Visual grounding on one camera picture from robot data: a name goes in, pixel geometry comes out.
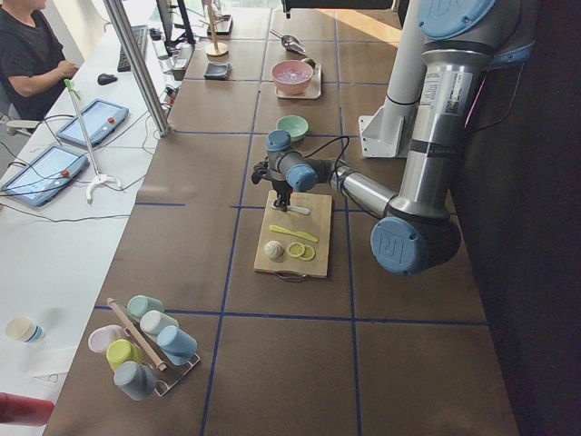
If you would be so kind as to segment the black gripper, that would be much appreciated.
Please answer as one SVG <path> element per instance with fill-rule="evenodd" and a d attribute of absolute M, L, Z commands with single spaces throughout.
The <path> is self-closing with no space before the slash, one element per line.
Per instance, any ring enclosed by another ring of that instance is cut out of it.
<path fill-rule="evenodd" d="M 277 193 L 277 199 L 274 205 L 279 210 L 288 211 L 288 203 L 291 201 L 291 186 L 287 183 L 285 177 L 272 169 L 267 171 L 273 189 Z"/>

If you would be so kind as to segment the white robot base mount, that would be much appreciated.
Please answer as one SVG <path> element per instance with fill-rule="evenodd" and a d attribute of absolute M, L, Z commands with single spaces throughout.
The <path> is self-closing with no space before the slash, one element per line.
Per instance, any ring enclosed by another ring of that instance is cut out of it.
<path fill-rule="evenodd" d="M 359 117 L 361 151 L 368 158 L 406 158 L 409 152 L 410 120 L 405 116 L 388 119 L 383 127 L 384 113 Z"/>

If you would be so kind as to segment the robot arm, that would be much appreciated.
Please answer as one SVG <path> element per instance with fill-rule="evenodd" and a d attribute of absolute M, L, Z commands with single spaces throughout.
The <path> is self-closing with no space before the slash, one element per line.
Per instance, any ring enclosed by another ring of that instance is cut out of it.
<path fill-rule="evenodd" d="M 282 211 L 293 193 L 319 183 L 351 199 L 376 218 L 371 250 L 388 272 L 411 275 L 447 262 L 460 232 L 445 201 L 470 110 L 488 71 L 528 59 L 538 8 L 536 1 L 409 3 L 384 104 L 359 119 L 366 156 L 405 159 L 398 191 L 341 160 L 302 155 L 280 130 L 267 136 L 252 181 L 270 181 Z"/>

